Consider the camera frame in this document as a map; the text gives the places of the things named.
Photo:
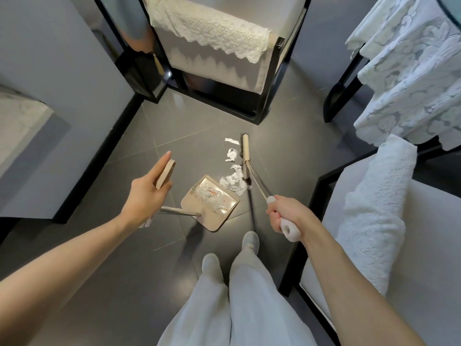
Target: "shoe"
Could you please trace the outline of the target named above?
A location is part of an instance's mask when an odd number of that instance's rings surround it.
[[[217,278],[223,276],[221,266],[219,265],[219,259],[215,253],[209,252],[203,257],[202,272],[210,273],[215,275]]]
[[[249,231],[246,232],[243,241],[242,241],[242,250],[245,248],[253,249],[255,254],[258,254],[259,251],[259,237],[256,232]]]

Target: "white lace doily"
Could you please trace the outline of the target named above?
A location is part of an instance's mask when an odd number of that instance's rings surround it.
[[[150,22],[189,42],[258,63],[267,50],[267,28],[189,0],[144,0]]]
[[[375,94],[357,136],[376,146],[389,134],[461,145],[461,32],[436,0],[378,0],[346,42],[363,44],[370,62],[358,78]]]

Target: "leg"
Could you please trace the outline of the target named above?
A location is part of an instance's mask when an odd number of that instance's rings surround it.
[[[309,328],[277,291],[258,248],[257,234],[248,232],[230,270],[230,344],[316,346]]]
[[[231,313],[227,286],[215,254],[206,254],[192,295],[164,331],[158,346],[229,345]]]

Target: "gray tile floor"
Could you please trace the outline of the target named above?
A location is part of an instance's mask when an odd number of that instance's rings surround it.
[[[231,163],[224,160],[234,145],[224,138],[239,139],[242,132],[249,133],[252,164],[269,188],[307,204],[320,175],[355,157],[343,145],[341,133],[323,123],[321,106],[316,90],[294,66],[259,126],[168,89],[158,105],[143,103],[67,225],[33,220],[17,225],[0,247],[1,276],[117,215],[130,181],[168,150],[177,164],[166,205],[178,207],[204,174],[218,179],[231,173]],[[202,257],[215,252],[227,277],[243,235],[251,229],[260,236],[260,258],[278,284],[293,246],[270,228],[261,194],[251,192],[252,212],[249,196],[244,194],[214,233],[191,218],[157,215],[151,227],[138,230],[108,257],[32,344],[156,344],[191,294]],[[294,295],[290,302],[297,300]],[[299,313],[319,345],[329,345],[309,312]]]

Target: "paper scrap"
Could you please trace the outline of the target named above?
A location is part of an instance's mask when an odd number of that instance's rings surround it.
[[[238,197],[241,197],[248,188],[247,183],[243,179],[242,167],[234,164],[231,169],[235,172],[230,176],[222,177],[219,180],[219,184],[223,188],[235,192]]]
[[[235,162],[237,159],[237,150],[234,148],[230,148],[229,151],[227,152],[227,157],[226,162]]]
[[[233,140],[232,138],[225,138],[224,140],[225,140],[226,142],[230,142],[230,143],[233,143],[233,144],[238,144],[238,145],[240,145],[240,142],[239,142],[239,141]]]

